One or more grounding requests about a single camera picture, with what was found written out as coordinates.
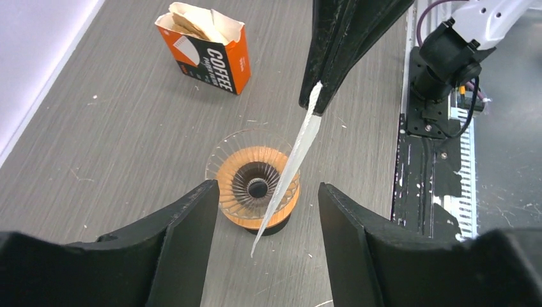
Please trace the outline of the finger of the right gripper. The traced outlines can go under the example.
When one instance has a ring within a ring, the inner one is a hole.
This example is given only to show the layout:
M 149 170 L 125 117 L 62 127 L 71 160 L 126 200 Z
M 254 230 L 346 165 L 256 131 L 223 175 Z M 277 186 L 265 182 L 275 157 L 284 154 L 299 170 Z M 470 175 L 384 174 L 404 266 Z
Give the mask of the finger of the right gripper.
M 314 86 L 321 83 L 314 109 L 327 110 L 352 67 L 343 50 L 351 9 L 351 1 L 313 1 L 311 44 L 298 100 L 305 109 Z
M 315 114 L 324 114 L 353 66 L 413 3 L 315 2 L 315 80 L 322 83 Z

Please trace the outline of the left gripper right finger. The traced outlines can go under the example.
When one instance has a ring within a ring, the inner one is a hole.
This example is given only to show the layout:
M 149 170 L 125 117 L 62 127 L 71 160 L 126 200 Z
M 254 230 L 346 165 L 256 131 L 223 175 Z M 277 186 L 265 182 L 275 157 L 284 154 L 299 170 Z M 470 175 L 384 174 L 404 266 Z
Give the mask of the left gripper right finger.
M 431 239 L 321 183 L 318 207 L 336 306 L 540 306 L 541 229 Z

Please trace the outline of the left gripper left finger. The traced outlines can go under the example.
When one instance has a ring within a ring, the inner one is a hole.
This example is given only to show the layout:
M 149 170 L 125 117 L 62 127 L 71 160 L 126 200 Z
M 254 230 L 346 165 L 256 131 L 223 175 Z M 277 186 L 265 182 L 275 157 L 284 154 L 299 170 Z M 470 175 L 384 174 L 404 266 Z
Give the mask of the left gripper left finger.
M 95 242 L 1 232 L 1 305 L 199 306 L 218 200 L 206 180 Z

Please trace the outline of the light wooden ring holder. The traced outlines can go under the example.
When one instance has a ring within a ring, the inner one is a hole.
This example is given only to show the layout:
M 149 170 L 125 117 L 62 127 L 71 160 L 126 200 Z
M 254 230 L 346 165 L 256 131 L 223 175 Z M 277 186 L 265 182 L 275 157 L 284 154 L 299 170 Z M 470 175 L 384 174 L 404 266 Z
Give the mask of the light wooden ring holder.
M 258 230 L 288 157 L 267 146 L 240 149 L 206 176 L 219 185 L 219 208 L 234 224 Z

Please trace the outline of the clear glass dripper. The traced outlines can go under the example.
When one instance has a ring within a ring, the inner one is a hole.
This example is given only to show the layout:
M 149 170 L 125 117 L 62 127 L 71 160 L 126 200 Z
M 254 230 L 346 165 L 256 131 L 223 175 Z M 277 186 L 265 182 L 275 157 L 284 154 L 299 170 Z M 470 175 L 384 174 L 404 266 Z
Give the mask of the clear glass dripper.
M 218 181 L 219 208 L 243 224 L 262 220 L 292 146 L 264 129 L 244 129 L 222 140 L 208 158 L 205 178 Z

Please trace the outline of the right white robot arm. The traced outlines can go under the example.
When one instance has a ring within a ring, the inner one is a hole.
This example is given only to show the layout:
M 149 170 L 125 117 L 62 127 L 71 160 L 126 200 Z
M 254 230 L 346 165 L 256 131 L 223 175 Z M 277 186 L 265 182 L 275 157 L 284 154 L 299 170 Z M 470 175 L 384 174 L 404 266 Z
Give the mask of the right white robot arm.
M 313 1 L 312 38 L 298 104 L 321 116 L 354 65 L 411 7 L 412 1 Z M 532 1 L 467 1 L 451 15 L 451 38 L 476 51 L 492 50 Z

